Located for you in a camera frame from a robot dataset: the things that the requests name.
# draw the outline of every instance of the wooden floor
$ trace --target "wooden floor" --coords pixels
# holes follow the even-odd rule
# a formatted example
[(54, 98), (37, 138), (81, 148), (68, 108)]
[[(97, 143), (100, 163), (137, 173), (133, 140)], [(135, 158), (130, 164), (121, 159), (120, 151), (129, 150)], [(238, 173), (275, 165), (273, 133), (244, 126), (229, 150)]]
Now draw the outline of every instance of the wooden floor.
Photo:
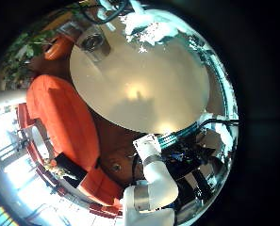
[[(70, 75), (69, 60), (69, 57), (46, 60), (43, 56), (36, 56), (31, 60), (30, 68), (36, 75), (54, 75), (74, 85)], [(89, 110), (100, 139), (100, 166), (110, 178), (119, 185), (126, 187), (132, 180), (133, 154), (136, 151), (132, 141), (140, 137), (141, 134), (107, 121), (90, 107)], [(136, 179), (143, 178), (141, 164), (137, 165), (135, 176)]]

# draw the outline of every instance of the floor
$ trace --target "floor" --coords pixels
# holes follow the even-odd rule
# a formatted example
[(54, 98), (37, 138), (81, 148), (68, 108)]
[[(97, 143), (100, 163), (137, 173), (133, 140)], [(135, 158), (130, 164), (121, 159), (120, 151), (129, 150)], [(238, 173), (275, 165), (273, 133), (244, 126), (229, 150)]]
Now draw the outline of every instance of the floor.
[[(61, 77), (72, 85), (70, 74), (70, 56), (57, 60), (46, 60), (44, 56), (36, 56), (31, 60), (30, 67), (36, 74), (51, 74)], [(223, 113), (222, 95), (216, 77), (211, 70), (208, 71), (209, 76), (209, 101), (206, 110), (215, 114)], [(126, 187), (132, 180), (132, 162), (133, 153), (136, 151), (132, 145), (132, 141), (139, 137), (141, 133), (124, 129), (106, 119), (102, 118), (92, 109), (90, 112), (95, 121), (97, 133), (100, 138), (101, 158), (100, 165), (102, 169), (119, 185)], [(202, 141), (210, 148), (219, 148), (220, 140), (215, 134), (207, 136)], [(136, 179), (142, 179), (142, 166), (138, 164), (135, 171)]]

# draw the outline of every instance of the orange cushion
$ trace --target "orange cushion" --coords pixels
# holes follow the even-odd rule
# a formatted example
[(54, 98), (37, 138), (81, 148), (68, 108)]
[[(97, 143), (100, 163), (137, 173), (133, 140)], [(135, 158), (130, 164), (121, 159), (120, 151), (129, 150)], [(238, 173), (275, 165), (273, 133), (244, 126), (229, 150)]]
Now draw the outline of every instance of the orange cushion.
[(26, 103), (18, 104), (17, 117), (18, 117), (18, 123), (20, 125), (20, 128), (22, 129), (35, 123), (35, 121), (30, 119), (29, 117)]
[(33, 119), (40, 118), (53, 142), (55, 155), (64, 152), (89, 171), (99, 156), (95, 125), (86, 104), (66, 81), (41, 75), (31, 84), (26, 104)]
[(122, 188), (104, 174), (101, 168), (92, 169), (83, 179), (78, 189), (90, 199), (105, 206), (118, 205)]
[(26, 104), (30, 118), (41, 119), (55, 151), (88, 172), (78, 189), (103, 205), (121, 208), (122, 188), (94, 168), (99, 140), (91, 113), (74, 88), (60, 78), (41, 75), (28, 89)]

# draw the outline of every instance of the orange armchair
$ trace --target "orange armchair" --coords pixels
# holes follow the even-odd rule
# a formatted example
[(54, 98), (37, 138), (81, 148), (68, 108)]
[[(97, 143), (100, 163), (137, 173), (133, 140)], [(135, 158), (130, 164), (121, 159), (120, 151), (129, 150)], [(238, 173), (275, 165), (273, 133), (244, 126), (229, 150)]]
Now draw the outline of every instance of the orange armchair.
[(63, 35), (57, 35), (52, 40), (52, 44), (45, 50), (44, 57), (48, 60), (67, 57), (72, 52), (73, 47), (74, 43), (71, 40)]
[(41, 119), (53, 142), (55, 156), (64, 152), (87, 175), (78, 189), (90, 199), (121, 208), (122, 188), (101, 168), (99, 139), (86, 104), (66, 81), (51, 76), (37, 77), (29, 87), (26, 104), (31, 119)]

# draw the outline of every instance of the black cable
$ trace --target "black cable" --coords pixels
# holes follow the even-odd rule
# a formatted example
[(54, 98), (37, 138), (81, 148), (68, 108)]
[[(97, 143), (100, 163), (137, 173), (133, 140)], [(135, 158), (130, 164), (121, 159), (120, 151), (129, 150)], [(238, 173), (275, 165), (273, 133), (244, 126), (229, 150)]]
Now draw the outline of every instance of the black cable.
[(86, 11), (84, 10), (84, 8), (81, 6), (81, 4), (78, 2), (77, 3), (79, 5), (80, 11), (83, 14), (83, 16), (90, 21), (93, 24), (105, 24), (108, 23), (109, 21), (112, 21), (114, 18), (116, 18), (117, 16), (119, 16), (119, 14), (124, 10), (124, 8), (128, 5), (128, 0), (123, 0), (122, 3), (120, 4), (119, 8), (113, 13), (111, 14), (107, 19), (103, 20), (103, 21), (95, 21), (93, 20), (91, 17), (89, 17), (86, 14)]
[(139, 162), (139, 155), (136, 154), (133, 157), (133, 162), (132, 162), (132, 181), (131, 181), (132, 186), (134, 186), (136, 183), (135, 174), (136, 174), (136, 166), (138, 165), (138, 162)]
[[(91, 6), (81, 6), (83, 9), (87, 9), (87, 8), (103, 8), (102, 5), (100, 4), (96, 4), (96, 5), (91, 5)], [(79, 9), (80, 6), (77, 7), (65, 7), (65, 9)]]
[(224, 125), (235, 125), (239, 123), (239, 120), (228, 120), (228, 121), (224, 121), (224, 120), (218, 120), (218, 119), (208, 119), (206, 121), (204, 121), (203, 123), (201, 123), (198, 127), (196, 131), (201, 130), (206, 124), (209, 123), (222, 123)]

